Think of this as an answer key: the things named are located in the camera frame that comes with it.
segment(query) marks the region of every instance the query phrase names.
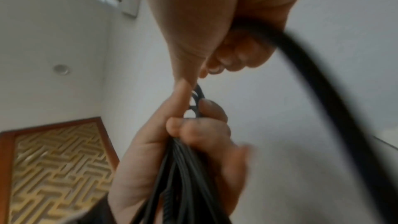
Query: geometric maze pattern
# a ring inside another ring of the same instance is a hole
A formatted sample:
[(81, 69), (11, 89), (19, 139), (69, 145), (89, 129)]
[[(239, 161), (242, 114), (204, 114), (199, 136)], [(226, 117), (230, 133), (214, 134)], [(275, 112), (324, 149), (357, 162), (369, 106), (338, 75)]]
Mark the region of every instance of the geometric maze pattern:
[(9, 224), (53, 224), (90, 208), (113, 178), (95, 122), (20, 135)]

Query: hand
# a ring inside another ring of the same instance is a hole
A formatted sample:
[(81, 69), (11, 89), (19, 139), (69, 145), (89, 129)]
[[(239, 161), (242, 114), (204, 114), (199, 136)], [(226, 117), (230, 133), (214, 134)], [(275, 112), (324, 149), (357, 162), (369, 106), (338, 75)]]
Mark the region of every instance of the hand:
[(262, 19), (284, 29), (297, 0), (148, 0), (168, 44), (175, 80), (258, 67), (273, 53), (250, 35), (229, 32), (236, 17)]
[(120, 162), (108, 195), (118, 224), (130, 223), (151, 195), (170, 135), (209, 156), (211, 166), (218, 168), (215, 182), (221, 202), (228, 214), (235, 209), (245, 184), (249, 147), (232, 143), (227, 116), (214, 102), (200, 101), (199, 110), (206, 117), (183, 119), (191, 91), (188, 82), (178, 82), (173, 94), (138, 131)]

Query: recessed ceiling light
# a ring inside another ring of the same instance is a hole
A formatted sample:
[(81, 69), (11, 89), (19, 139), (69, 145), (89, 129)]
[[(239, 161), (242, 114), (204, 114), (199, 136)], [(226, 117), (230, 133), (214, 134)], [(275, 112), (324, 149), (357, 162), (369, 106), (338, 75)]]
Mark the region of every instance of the recessed ceiling light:
[(67, 75), (70, 73), (70, 68), (65, 64), (58, 64), (53, 67), (53, 71), (57, 75)]

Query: white wall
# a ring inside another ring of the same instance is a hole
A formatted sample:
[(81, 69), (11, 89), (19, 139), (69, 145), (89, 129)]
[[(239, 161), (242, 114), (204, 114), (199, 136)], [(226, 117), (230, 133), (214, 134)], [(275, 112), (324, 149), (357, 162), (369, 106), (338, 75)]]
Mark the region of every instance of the white wall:
[[(0, 0), (0, 131), (98, 116), (109, 11), (95, 0)], [(71, 67), (58, 76), (52, 66)]]
[[(300, 0), (288, 23), (374, 131), (398, 123), (397, 12), (398, 0)], [(261, 68), (199, 83), (228, 113), (233, 139), (257, 146), (235, 223), (376, 222), (335, 136), (279, 53)], [(114, 14), (102, 118), (119, 156), (171, 89), (167, 49), (146, 1), (137, 20)], [(397, 153), (375, 145), (398, 171)]]

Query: wooden door frame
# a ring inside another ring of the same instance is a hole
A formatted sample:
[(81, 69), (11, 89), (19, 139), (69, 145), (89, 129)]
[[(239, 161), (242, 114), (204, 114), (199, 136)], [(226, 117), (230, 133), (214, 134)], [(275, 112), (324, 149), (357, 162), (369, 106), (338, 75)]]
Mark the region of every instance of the wooden door frame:
[(57, 124), (48, 124), (38, 127), (25, 128), (12, 131), (3, 131), (0, 133), (0, 224), (7, 224), (8, 211), (12, 183), (12, 165), (14, 161), (15, 139), (19, 135), (32, 134), (52, 129), (71, 127), (79, 124), (96, 123), (102, 143), (104, 144), (107, 157), (113, 170), (116, 170), (119, 164), (119, 158), (113, 149), (108, 133), (100, 117), (63, 122)]

